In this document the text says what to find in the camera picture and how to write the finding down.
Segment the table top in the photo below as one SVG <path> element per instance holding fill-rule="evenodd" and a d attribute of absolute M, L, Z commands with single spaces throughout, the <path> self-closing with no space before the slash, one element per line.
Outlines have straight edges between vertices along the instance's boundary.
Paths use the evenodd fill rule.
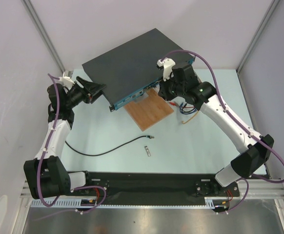
<path fill-rule="evenodd" d="M 195 70 L 202 81 L 213 84 L 209 70 Z M 252 126 L 245 99 L 235 70 L 214 70 L 220 93 L 226 103 Z M 90 80 L 83 69 L 76 76 Z M 181 103 L 182 98 L 174 101 Z M 141 138 L 106 155 L 82 156 L 64 146 L 61 161 L 68 171 L 124 173 L 214 174 L 239 155 L 222 130 L 203 113 L 191 115 L 175 112 L 142 132 L 124 108 L 109 111 L 109 103 L 101 96 L 93 104 L 81 103 L 74 108 L 75 120 L 67 142 L 86 154 L 100 154 L 142 135 Z M 151 156 L 145 151 L 148 147 Z M 256 173 L 265 174 L 264 166 Z"/>

